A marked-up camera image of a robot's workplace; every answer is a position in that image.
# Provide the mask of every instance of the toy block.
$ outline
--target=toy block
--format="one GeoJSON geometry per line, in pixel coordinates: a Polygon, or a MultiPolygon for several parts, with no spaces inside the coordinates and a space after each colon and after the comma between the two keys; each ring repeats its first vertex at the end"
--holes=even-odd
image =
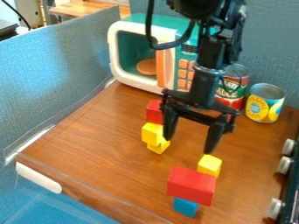
{"type": "Polygon", "coordinates": [[[146,108],[146,122],[163,124],[163,113],[160,109],[160,100],[152,100],[146,108]]]}
{"type": "Polygon", "coordinates": [[[194,203],[187,199],[174,198],[173,199],[173,210],[184,214],[190,218],[194,218],[198,211],[198,203],[194,203]]]}
{"type": "Polygon", "coordinates": [[[154,151],[156,154],[162,154],[170,146],[170,141],[166,141],[165,138],[158,146],[148,144],[148,149],[154,151]]]}
{"type": "Polygon", "coordinates": [[[198,172],[215,176],[220,174],[222,160],[211,155],[204,155],[198,162],[198,172]]]}
{"type": "Polygon", "coordinates": [[[168,178],[167,194],[210,207],[215,186],[216,177],[175,166],[168,178]]]}
{"type": "Polygon", "coordinates": [[[142,140],[152,146],[158,146],[163,141],[163,126],[147,122],[142,128],[142,140]]]}

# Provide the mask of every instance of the red block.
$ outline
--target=red block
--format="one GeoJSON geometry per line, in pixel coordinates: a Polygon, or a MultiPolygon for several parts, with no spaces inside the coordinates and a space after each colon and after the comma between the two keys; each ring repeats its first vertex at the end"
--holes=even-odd
{"type": "Polygon", "coordinates": [[[146,122],[163,125],[163,113],[160,110],[160,100],[152,100],[146,108],[146,122]]]}
{"type": "Polygon", "coordinates": [[[210,207],[215,186],[216,177],[175,166],[168,178],[167,194],[210,207]]]}

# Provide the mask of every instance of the yellow block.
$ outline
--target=yellow block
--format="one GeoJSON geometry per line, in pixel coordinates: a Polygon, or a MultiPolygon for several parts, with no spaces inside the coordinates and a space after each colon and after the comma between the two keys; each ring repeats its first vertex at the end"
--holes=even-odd
{"type": "Polygon", "coordinates": [[[148,144],[148,149],[154,151],[156,154],[162,154],[170,146],[170,141],[166,141],[164,138],[158,146],[148,144]]]}
{"type": "Polygon", "coordinates": [[[222,160],[211,155],[204,155],[198,162],[198,172],[215,176],[220,174],[222,160]]]}
{"type": "Polygon", "coordinates": [[[147,122],[142,128],[142,140],[152,146],[158,146],[163,141],[163,125],[147,122]]]}

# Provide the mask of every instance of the can label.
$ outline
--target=can label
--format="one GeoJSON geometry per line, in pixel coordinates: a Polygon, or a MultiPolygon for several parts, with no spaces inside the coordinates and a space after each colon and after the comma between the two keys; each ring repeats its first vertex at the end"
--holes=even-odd
{"type": "Polygon", "coordinates": [[[241,110],[244,104],[244,95],[246,93],[246,88],[248,85],[248,76],[242,77],[241,84],[240,78],[225,77],[224,84],[225,86],[223,85],[222,80],[218,84],[215,95],[216,101],[224,104],[227,107],[241,110]],[[233,93],[229,93],[226,91],[226,89],[230,92],[234,91],[238,88],[239,84],[240,88],[237,91],[233,93]]]}
{"type": "Polygon", "coordinates": [[[252,94],[248,97],[246,115],[258,123],[273,123],[278,119],[284,99],[266,100],[252,94]]]}

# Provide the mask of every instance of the tin can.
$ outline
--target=tin can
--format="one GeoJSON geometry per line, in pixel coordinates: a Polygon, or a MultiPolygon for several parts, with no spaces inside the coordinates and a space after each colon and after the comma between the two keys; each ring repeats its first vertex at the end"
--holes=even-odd
{"type": "Polygon", "coordinates": [[[227,107],[241,110],[248,83],[249,75],[244,66],[240,64],[228,66],[225,70],[224,81],[221,80],[218,84],[215,95],[216,101],[227,107]]]}
{"type": "Polygon", "coordinates": [[[274,123],[282,111],[285,92],[279,87],[267,83],[251,87],[247,99],[246,115],[258,123],[274,123]]]}

